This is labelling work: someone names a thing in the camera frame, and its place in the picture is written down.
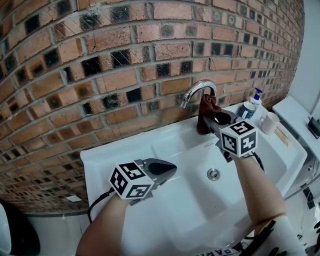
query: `blue pump nozzle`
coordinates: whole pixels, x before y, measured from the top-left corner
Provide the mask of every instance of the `blue pump nozzle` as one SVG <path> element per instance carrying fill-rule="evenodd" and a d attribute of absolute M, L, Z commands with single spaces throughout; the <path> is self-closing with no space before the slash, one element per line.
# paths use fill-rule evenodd
<path fill-rule="evenodd" d="M 260 90 L 259 88 L 255 88 L 255 90 L 256 90 L 256 94 L 254 95 L 253 98 L 258 101 L 260 99 L 260 95 L 259 94 L 262 93 L 262 90 Z"/>

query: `white wall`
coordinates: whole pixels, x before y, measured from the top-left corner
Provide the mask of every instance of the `white wall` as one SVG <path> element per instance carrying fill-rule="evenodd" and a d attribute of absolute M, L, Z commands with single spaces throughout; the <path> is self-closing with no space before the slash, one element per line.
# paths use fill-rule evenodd
<path fill-rule="evenodd" d="M 304 0 L 304 37 L 289 95 L 312 112 L 320 95 L 320 0 Z M 314 115 L 320 118 L 320 107 Z"/>

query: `person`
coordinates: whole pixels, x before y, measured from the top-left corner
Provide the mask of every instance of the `person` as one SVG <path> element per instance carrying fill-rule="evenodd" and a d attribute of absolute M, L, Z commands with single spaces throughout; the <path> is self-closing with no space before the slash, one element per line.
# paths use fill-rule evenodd
<path fill-rule="evenodd" d="M 285 201 L 250 156 L 232 157 L 245 197 L 255 239 L 243 251 L 213 248 L 197 256 L 303 256 L 306 255 L 286 216 Z M 76 256 L 119 256 L 128 200 L 114 195 L 83 234 Z"/>

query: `shirt sleeve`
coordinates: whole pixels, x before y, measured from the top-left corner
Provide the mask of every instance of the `shirt sleeve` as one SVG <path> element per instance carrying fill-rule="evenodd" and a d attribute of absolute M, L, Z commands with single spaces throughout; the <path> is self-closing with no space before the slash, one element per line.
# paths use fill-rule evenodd
<path fill-rule="evenodd" d="M 305 256 L 287 216 L 275 218 L 240 255 Z"/>

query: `person's right arm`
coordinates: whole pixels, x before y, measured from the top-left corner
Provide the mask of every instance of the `person's right arm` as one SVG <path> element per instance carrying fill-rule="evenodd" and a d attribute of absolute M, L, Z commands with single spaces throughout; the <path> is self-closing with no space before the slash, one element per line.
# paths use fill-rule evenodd
<path fill-rule="evenodd" d="M 232 158 L 257 235 L 270 221 L 286 215 L 285 201 L 280 191 L 252 157 Z"/>

